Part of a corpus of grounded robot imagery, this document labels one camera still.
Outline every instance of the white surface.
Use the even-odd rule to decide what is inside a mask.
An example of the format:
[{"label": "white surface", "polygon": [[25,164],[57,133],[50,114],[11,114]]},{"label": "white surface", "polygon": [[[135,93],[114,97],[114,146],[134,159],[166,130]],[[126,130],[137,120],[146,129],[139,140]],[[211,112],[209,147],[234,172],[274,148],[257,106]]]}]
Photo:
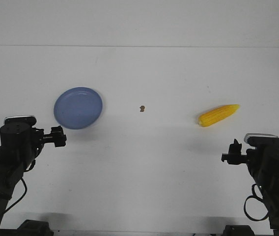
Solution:
[{"label": "white surface", "polygon": [[[221,233],[250,224],[270,233],[267,221],[244,216],[246,166],[222,163],[221,153],[248,132],[279,135],[279,49],[2,46],[0,126],[34,114],[50,132],[55,100],[77,86],[100,92],[102,116],[65,129],[66,147],[45,146],[3,227],[29,218],[67,230]],[[233,116],[196,124],[203,111],[234,103]]]},{"label": "white surface", "polygon": [[156,233],[156,232],[111,232],[111,231],[55,231],[55,236],[213,236],[210,234]]},{"label": "white surface", "polygon": [[279,0],[0,0],[0,44],[279,47]]}]

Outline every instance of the corn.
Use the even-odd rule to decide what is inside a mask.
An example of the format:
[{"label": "corn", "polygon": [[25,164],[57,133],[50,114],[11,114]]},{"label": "corn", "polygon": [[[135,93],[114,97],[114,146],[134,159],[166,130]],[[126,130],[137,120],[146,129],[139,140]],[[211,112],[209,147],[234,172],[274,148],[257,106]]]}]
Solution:
[{"label": "corn", "polygon": [[239,104],[224,105],[208,111],[198,117],[198,124],[203,127],[210,126],[232,115],[240,107]]}]

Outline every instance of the blue plate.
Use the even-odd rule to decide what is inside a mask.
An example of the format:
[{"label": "blue plate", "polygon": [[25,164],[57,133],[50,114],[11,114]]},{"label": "blue plate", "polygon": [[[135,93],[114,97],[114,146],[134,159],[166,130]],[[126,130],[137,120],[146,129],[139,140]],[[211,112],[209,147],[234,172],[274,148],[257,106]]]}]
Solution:
[{"label": "blue plate", "polygon": [[68,129],[83,129],[93,124],[102,111],[102,100],[97,92],[77,87],[64,92],[56,101],[54,114],[57,122]]}]

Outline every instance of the black cable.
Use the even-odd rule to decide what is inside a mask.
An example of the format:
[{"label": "black cable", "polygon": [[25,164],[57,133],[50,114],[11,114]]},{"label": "black cable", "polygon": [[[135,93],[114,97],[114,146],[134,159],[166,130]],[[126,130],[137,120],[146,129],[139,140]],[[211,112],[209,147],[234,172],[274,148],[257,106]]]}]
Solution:
[{"label": "black cable", "polygon": [[246,199],[245,202],[244,202],[244,206],[243,206],[244,214],[245,214],[245,215],[247,216],[247,218],[250,219],[251,221],[262,221],[262,220],[266,220],[266,219],[268,218],[268,213],[267,213],[263,218],[261,218],[261,219],[255,219],[255,218],[251,217],[251,216],[248,214],[248,212],[247,212],[247,201],[248,201],[249,199],[256,199],[256,200],[258,200],[260,203],[263,203],[263,204],[264,204],[263,199],[257,196],[257,194],[256,194],[256,192],[255,192],[255,186],[257,186],[256,183],[252,185],[252,195],[251,195],[251,196],[248,196],[247,199]]},{"label": "black cable", "polygon": [[7,213],[9,210],[11,210],[17,203],[19,203],[23,198],[24,196],[26,195],[27,193],[27,185],[24,181],[24,179],[22,178],[21,181],[23,182],[23,185],[24,185],[24,188],[25,188],[25,192],[23,193],[23,195],[16,201],[14,202],[12,205],[10,205],[3,213],[2,215],[4,215],[5,213]]}]

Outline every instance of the white table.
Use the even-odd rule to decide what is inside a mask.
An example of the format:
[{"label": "white table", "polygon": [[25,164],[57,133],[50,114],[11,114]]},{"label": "white table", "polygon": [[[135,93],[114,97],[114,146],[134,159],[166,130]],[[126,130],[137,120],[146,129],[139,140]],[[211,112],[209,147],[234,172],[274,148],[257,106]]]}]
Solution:
[{"label": "white table", "polygon": [[[271,234],[243,213],[246,166],[221,154],[249,132],[279,135],[279,1],[0,1],[0,126],[31,114],[49,133],[56,99],[80,86],[100,93],[101,117],[45,146],[2,227]],[[233,116],[197,125],[234,103]]]}]

